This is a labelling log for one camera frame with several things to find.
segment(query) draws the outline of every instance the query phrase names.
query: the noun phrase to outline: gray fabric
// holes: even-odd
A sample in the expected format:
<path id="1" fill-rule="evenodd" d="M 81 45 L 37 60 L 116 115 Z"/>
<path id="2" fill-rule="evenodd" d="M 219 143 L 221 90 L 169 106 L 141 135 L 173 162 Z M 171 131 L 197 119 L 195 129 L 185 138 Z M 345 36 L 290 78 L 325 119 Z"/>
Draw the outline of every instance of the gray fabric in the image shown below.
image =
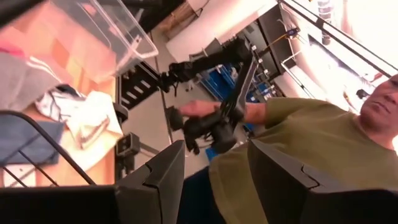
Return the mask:
<path id="1" fill-rule="evenodd" d="M 28 66 L 26 59 L 8 53 L 0 53 L 0 67 L 0 110 L 22 111 L 60 84 L 46 71 Z"/>
<path id="2" fill-rule="evenodd" d="M 37 122 L 56 142 L 60 142 L 63 123 Z M 0 115 L 0 167 L 6 164 L 30 164 L 21 150 L 37 164 L 58 163 L 58 152 L 28 122 L 13 115 Z"/>

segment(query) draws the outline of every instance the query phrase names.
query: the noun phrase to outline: black wire rack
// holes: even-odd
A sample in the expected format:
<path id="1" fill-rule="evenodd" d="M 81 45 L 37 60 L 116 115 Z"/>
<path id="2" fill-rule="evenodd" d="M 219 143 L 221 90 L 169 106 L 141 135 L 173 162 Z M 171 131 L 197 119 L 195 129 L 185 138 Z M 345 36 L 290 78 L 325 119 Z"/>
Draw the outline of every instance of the black wire rack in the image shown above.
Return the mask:
<path id="1" fill-rule="evenodd" d="M 16 111 L 9 111 L 9 110 L 0 110 L 0 116 L 14 116 L 20 119 L 23 119 L 27 125 L 30 125 L 33 127 L 36 131 L 37 134 L 33 135 L 30 137 L 26 142 L 21 142 L 21 145 L 12 150 L 11 153 L 9 153 L 7 156 L 3 157 L 2 160 L 0 160 L 0 168 L 4 171 L 4 174 L 7 173 L 9 176 L 11 176 L 15 182 L 12 183 L 11 185 L 6 186 L 0 186 L 0 187 L 14 187 L 16 185 L 22 186 L 22 187 L 28 187 L 26 183 L 24 183 L 24 179 L 31 173 L 39 171 L 45 178 L 48 179 L 48 181 L 51 183 L 49 186 L 46 187 L 58 187 L 59 185 L 57 182 L 52 178 L 48 173 L 44 171 L 42 168 L 41 164 L 38 164 L 32 160 L 25 152 L 24 149 L 35 142 L 36 140 L 43 138 L 48 142 L 50 146 L 54 148 L 54 153 L 58 153 L 60 156 L 62 156 L 69 164 L 70 166 L 79 174 L 89 185 L 95 185 L 94 181 L 86 174 L 86 172 L 70 157 L 68 152 L 62 148 L 36 121 L 34 121 L 31 117 L 27 116 L 26 114 L 16 112 Z M 33 165 L 32 170 L 28 170 L 24 175 L 18 177 L 13 171 L 7 168 L 7 165 L 15 155 L 20 154 L 27 162 L 26 164 L 31 164 Z"/>

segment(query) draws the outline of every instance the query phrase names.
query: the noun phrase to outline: floor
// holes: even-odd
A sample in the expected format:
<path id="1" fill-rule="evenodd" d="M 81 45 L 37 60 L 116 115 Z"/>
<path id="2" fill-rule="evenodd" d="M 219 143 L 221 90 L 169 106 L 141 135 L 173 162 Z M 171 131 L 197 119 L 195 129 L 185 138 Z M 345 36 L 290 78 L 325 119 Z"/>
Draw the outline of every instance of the floor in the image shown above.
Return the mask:
<path id="1" fill-rule="evenodd" d="M 159 55 L 157 56 L 159 71 L 167 71 L 169 64 L 174 62 L 173 57 L 165 46 L 167 38 L 156 29 L 152 31 L 152 38 L 159 50 Z M 155 58 L 150 58 L 147 60 L 147 63 L 153 68 L 156 68 Z M 178 107 L 192 100 L 213 100 L 212 97 L 201 88 L 194 88 L 188 93 L 185 92 L 185 89 L 186 85 L 180 84 L 177 89 L 177 97 L 174 96 L 174 91 L 165 93 L 166 107 Z M 123 131 L 125 133 L 133 132 L 140 137 L 141 142 L 158 150 L 162 150 L 170 144 L 161 92 L 158 91 L 153 94 L 150 98 L 146 99 L 146 101 L 129 112 L 129 119 L 123 124 Z M 241 128 L 237 128 L 236 135 L 239 142 L 244 142 L 246 140 L 246 136 Z M 173 140 L 176 141 L 178 139 L 183 139 L 183 134 L 181 131 L 177 131 L 172 134 L 172 137 Z M 142 150 L 142 152 L 136 156 L 136 168 L 143 165 L 152 156 L 153 154 Z M 185 176 L 192 175 L 208 164 L 209 162 L 204 150 L 197 156 L 186 152 Z"/>

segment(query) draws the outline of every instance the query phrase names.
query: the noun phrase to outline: wooden table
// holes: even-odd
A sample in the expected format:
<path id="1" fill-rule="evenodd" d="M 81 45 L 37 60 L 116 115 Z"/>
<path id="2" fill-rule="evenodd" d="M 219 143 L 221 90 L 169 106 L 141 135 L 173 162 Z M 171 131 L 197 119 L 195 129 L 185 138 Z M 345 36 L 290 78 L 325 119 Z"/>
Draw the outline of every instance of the wooden table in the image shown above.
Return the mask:
<path id="1" fill-rule="evenodd" d="M 62 34 L 49 32 L 49 27 L 57 26 L 64 27 Z M 88 94 L 91 90 L 102 91 L 111 95 L 114 99 L 116 92 L 114 78 L 98 84 L 88 77 L 92 75 L 90 72 L 98 71 L 97 68 L 96 70 L 92 70 L 92 68 L 96 67 L 96 63 L 98 66 L 98 62 L 104 60 L 104 54 L 108 57 L 108 66 L 114 66 L 112 63 L 115 62 L 115 56 L 110 55 L 103 43 L 95 40 L 90 33 L 87 33 L 78 24 L 73 24 L 73 21 L 56 7 L 47 4 L 30 11 L 15 21 L 12 26 L 3 29 L 0 33 L 0 39 L 23 49 L 26 55 L 44 58 L 43 61 L 48 62 L 65 83 L 69 83 L 78 91 L 84 94 Z M 36 121 L 50 120 L 39 114 L 34 105 L 27 108 L 24 113 Z M 70 131 L 65 128 L 61 146 L 65 147 L 68 144 L 64 140 L 70 139 L 65 138 L 68 134 L 70 134 Z M 60 157 L 57 165 L 43 166 L 43 168 L 59 185 L 87 184 L 62 157 Z M 97 184 L 113 184 L 114 150 L 110 150 L 99 163 L 88 169 L 86 173 Z M 50 185 L 50 181 L 38 170 L 36 171 L 36 185 Z"/>

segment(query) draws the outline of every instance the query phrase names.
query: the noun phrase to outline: plastic storage box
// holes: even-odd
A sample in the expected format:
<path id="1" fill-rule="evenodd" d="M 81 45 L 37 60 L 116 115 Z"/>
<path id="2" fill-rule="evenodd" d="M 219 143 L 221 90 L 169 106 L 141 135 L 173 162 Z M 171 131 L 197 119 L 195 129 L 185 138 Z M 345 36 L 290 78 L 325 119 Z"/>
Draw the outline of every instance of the plastic storage box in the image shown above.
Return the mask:
<path id="1" fill-rule="evenodd" d="M 63 82 L 96 83 L 158 54 L 120 0 L 52 0 L 2 30 L 2 40 L 45 62 Z"/>

